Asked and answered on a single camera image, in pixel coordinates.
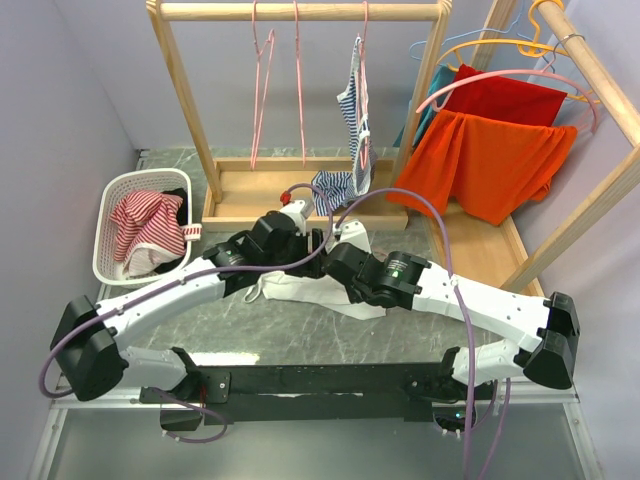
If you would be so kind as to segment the red white striped tank top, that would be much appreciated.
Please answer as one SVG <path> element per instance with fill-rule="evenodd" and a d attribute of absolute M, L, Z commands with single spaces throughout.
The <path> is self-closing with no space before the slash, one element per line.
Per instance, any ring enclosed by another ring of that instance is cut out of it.
<path fill-rule="evenodd" d="M 116 225 L 116 262 L 126 264 L 141 248 L 156 248 L 168 260 L 181 258 L 188 242 L 201 238 L 202 226 L 189 221 L 184 188 L 158 192 L 136 190 L 116 205 L 109 219 Z"/>

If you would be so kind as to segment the pink hanger of striped top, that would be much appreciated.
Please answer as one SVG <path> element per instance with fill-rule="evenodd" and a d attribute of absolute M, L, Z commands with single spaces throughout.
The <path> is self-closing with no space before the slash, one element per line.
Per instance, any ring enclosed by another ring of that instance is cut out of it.
<path fill-rule="evenodd" d="M 302 88 L 302 72 L 301 72 L 301 45 L 300 45 L 300 30 L 299 30 L 299 6 L 298 1 L 293 0 L 293 13 L 294 13 L 294 31 L 295 31 L 295 68 L 296 68 L 296 91 L 298 100 L 298 116 L 299 116 L 299 133 L 301 141 L 301 162 L 303 166 L 306 166 L 306 137 L 305 137 L 305 124 L 304 124 L 304 98 Z"/>

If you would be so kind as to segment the pink wire hanger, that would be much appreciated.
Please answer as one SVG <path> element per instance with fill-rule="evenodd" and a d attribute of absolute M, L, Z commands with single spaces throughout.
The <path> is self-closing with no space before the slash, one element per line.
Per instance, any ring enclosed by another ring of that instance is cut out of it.
<path fill-rule="evenodd" d="M 258 2 L 252 3 L 251 26 L 253 44 L 256 53 L 254 109 L 253 109 L 253 134 L 250 154 L 250 169 L 254 170 L 259 155 L 264 111 L 270 83 L 270 72 L 275 46 L 275 31 L 271 29 L 262 43 L 259 42 L 257 29 Z"/>

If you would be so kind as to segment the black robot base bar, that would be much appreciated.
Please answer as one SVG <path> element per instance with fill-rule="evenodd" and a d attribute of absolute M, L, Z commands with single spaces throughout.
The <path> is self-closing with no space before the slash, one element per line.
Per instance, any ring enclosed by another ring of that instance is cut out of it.
<path fill-rule="evenodd" d="M 439 363 L 198 366 L 169 394 L 228 423 L 401 418 L 467 398 Z"/>

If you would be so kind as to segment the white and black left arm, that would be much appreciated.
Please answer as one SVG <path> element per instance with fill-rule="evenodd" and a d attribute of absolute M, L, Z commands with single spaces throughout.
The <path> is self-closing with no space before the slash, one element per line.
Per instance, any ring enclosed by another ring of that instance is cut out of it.
<path fill-rule="evenodd" d="M 158 387 L 176 401 L 189 401 L 200 388 L 189 355 L 176 349 L 140 349 L 135 342 L 193 307 L 255 285 L 266 273 L 317 276 L 326 243 L 324 232 L 308 229 L 303 215 L 271 211 L 251 229 L 215 244 L 163 280 L 101 305 L 86 296 L 70 301 L 46 362 L 60 367 L 69 394 L 82 402 L 125 383 Z"/>

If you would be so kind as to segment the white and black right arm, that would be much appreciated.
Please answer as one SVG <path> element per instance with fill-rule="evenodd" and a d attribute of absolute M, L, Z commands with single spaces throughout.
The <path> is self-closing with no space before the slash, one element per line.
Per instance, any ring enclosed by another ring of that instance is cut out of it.
<path fill-rule="evenodd" d="M 450 275 L 418 256 L 393 251 L 379 260 L 349 243 L 333 248 L 323 270 L 353 303 L 444 315 L 500 336 L 498 342 L 455 353 L 437 376 L 447 397 L 460 398 L 472 385 L 517 376 L 556 390 L 573 386 L 580 324 L 566 294 L 516 294 Z"/>

